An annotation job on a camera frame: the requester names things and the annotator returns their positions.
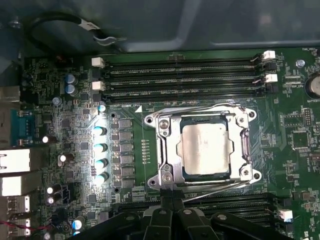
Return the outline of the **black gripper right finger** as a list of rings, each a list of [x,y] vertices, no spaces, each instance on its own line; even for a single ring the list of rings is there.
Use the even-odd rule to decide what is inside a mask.
[[[186,236],[191,240],[218,240],[217,232],[225,240],[289,240],[290,237],[270,227],[261,226],[243,217],[227,211],[218,211],[209,219],[203,221],[203,216],[194,208],[186,208],[185,203],[214,196],[209,192],[195,197],[186,198],[180,190],[172,192],[172,204]]]

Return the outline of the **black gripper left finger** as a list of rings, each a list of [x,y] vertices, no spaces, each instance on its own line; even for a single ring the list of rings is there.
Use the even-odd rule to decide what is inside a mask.
[[[140,217],[122,212],[99,223],[93,231],[95,240],[170,240],[174,192],[160,191],[160,206],[149,208]]]

